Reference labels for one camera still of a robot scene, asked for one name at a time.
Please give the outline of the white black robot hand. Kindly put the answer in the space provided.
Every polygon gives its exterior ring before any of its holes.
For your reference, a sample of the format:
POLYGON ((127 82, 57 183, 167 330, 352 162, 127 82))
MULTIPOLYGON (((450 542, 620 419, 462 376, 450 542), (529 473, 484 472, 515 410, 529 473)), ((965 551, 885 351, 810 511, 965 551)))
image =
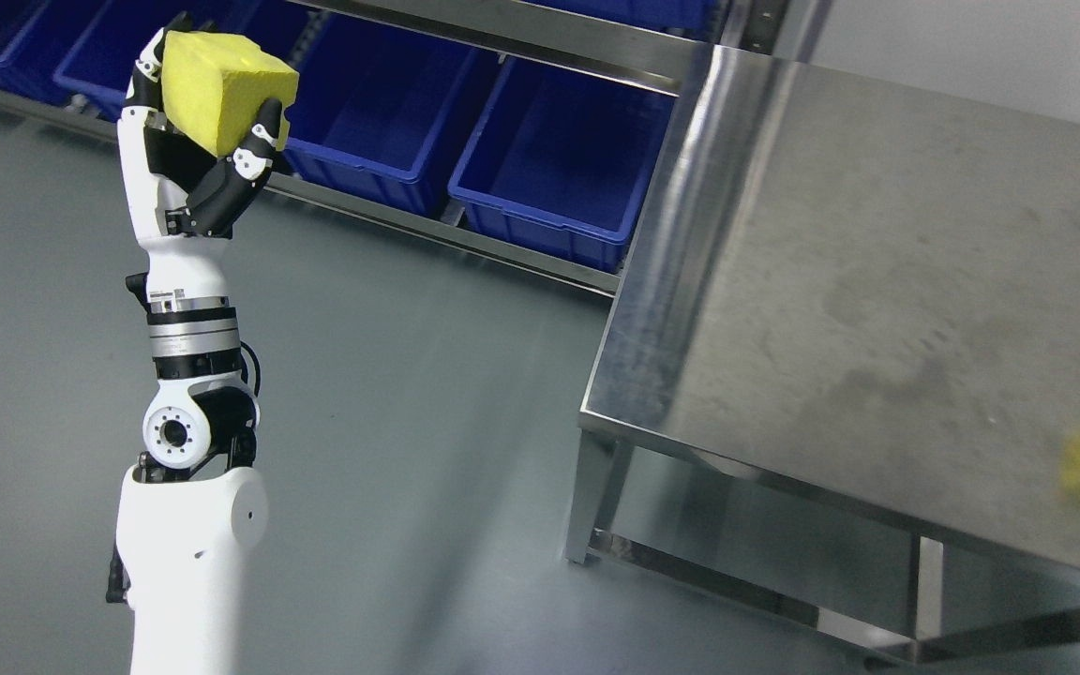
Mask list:
POLYGON ((283 106, 258 107, 237 148, 211 157, 164 114, 161 75, 167 27, 133 60, 126 106, 117 120, 129 218, 147 260, 129 278, 141 303, 227 303, 222 257, 237 219, 273 174, 283 106))

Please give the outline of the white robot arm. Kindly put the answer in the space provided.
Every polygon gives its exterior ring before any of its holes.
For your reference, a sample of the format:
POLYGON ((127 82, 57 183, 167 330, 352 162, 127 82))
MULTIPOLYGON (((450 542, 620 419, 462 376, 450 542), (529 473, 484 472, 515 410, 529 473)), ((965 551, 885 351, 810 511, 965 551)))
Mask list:
POLYGON ((168 39, 218 36, 187 12, 134 60, 117 150, 147 270, 126 278, 141 303, 157 389, 141 453, 125 471, 106 598, 133 612, 132 674, 234 674, 252 551, 267 526, 254 467, 259 362, 237 330, 221 261, 237 219, 273 175, 287 103, 245 114, 216 156, 168 118, 168 39))

